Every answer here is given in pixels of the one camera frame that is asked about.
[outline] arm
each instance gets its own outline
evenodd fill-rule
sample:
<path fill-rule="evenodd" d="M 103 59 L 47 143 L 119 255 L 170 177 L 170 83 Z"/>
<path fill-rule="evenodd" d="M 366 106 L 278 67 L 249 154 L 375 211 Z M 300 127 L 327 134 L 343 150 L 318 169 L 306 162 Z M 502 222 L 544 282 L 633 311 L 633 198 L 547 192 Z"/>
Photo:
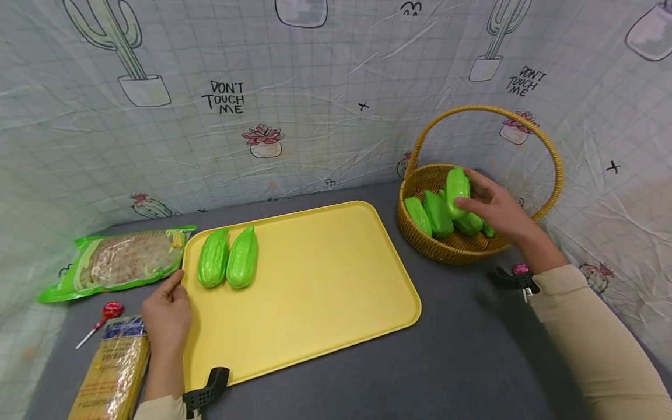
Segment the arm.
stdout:
<path fill-rule="evenodd" d="M 672 419 L 672 402 L 644 350 L 569 265 L 546 233 L 500 185 L 466 169 L 473 199 L 455 203 L 478 214 L 516 246 L 541 292 L 532 309 L 548 330 L 596 419 Z"/>
<path fill-rule="evenodd" d="M 184 373 L 182 353 L 192 323 L 192 310 L 184 287 L 184 272 L 175 272 L 142 303 L 142 319 L 149 337 L 151 358 L 144 401 L 134 420 L 182 420 Z"/>

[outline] hand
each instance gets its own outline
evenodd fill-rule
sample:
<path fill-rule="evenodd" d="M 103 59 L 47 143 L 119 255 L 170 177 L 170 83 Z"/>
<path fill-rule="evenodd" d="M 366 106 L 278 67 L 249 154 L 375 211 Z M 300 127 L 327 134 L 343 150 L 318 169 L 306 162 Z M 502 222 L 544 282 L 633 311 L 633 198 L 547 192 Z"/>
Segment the hand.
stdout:
<path fill-rule="evenodd" d="M 517 247 L 533 274 L 567 264 L 564 255 L 504 187 L 473 169 L 464 168 L 464 173 L 471 182 L 471 198 L 457 197 L 457 207 L 476 214 Z"/>
<path fill-rule="evenodd" d="M 485 220 L 513 245 L 541 230 L 504 187 L 473 169 L 464 168 L 464 173 L 471 182 L 471 198 L 456 198 L 457 207 Z"/>
<path fill-rule="evenodd" d="M 142 320 L 147 328 L 152 358 L 180 358 L 192 324 L 192 307 L 177 270 L 142 303 Z"/>

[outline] black clip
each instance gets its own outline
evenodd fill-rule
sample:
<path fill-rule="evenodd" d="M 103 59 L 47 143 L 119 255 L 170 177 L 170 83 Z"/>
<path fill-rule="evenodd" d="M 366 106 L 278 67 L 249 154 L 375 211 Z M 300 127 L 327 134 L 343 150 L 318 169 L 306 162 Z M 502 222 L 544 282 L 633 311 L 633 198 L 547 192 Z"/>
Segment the black clip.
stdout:
<path fill-rule="evenodd" d="M 228 368 L 212 368 L 205 387 L 185 392 L 182 395 L 182 400 L 187 408 L 188 420 L 193 419 L 198 415 L 199 409 L 210 404 L 224 393 L 228 384 L 229 373 Z"/>
<path fill-rule="evenodd" d="M 488 273 L 488 279 L 498 289 L 524 290 L 529 288 L 532 294 L 537 294 L 541 291 L 537 283 L 532 279 L 532 273 L 529 271 L 511 276 L 502 267 L 497 267 L 494 271 Z"/>

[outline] basket handle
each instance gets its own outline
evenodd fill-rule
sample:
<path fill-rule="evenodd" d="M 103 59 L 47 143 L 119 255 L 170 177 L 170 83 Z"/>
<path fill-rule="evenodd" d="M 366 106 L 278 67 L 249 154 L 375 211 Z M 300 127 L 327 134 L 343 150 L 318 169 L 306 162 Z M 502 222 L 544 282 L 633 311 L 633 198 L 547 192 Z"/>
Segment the basket handle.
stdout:
<path fill-rule="evenodd" d="M 418 158 L 420 157 L 420 149 L 422 149 L 422 145 L 425 142 L 425 137 L 427 136 L 427 133 L 436 124 L 438 124 L 439 121 L 443 120 L 444 118 L 465 111 L 494 112 L 495 114 L 505 116 L 510 120 L 518 121 L 519 123 L 523 124 L 528 130 L 533 132 L 539 138 L 539 140 L 541 140 L 542 143 L 544 143 L 544 146 L 546 146 L 546 149 L 548 149 L 548 152 L 550 153 L 551 159 L 553 159 L 553 165 L 555 166 L 555 186 L 553 187 L 553 192 L 551 193 L 548 201 L 541 207 L 541 209 L 539 209 L 539 211 L 537 211 L 532 216 L 532 220 L 534 220 L 534 222 L 538 222 L 539 220 L 541 220 L 558 201 L 558 197 L 560 197 L 560 192 L 562 191 L 562 186 L 564 185 L 564 170 L 562 168 L 562 160 L 560 159 L 560 154 L 556 150 L 555 145 L 553 144 L 553 142 L 550 141 L 548 136 L 546 136 L 546 133 L 541 131 L 539 127 L 527 121 L 525 118 L 521 117 L 515 112 L 505 110 L 504 108 L 489 105 L 467 105 L 453 108 L 436 116 L 432 121 L 429 122 L 429 124 L 427 124 L 425 129 L 422 130 L 422 133 L 420 133 L 418 139 L 415 141 L 415 146 L 413 147 L 413 153 L 411 153 L 411 160 L 409 161 L 409 165 L 406 168 L 404 179 L 408 179 L 412 174 L 414 174 L 417 168 Z"/>

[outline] person's left hand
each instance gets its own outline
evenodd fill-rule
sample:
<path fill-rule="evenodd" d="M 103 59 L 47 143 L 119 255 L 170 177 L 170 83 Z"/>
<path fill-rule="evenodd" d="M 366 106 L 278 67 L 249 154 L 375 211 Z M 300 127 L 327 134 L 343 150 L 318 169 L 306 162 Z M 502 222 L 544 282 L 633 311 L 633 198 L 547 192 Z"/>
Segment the person's left hand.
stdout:
<path fill-rule="evenodd" d="M 189 296 L 179 281 L 184 271 L 177 270 L 142 303 L 142 320 L 147 329 L 152 358 L 166 355 L 182 357 L 192 325 Z"/>

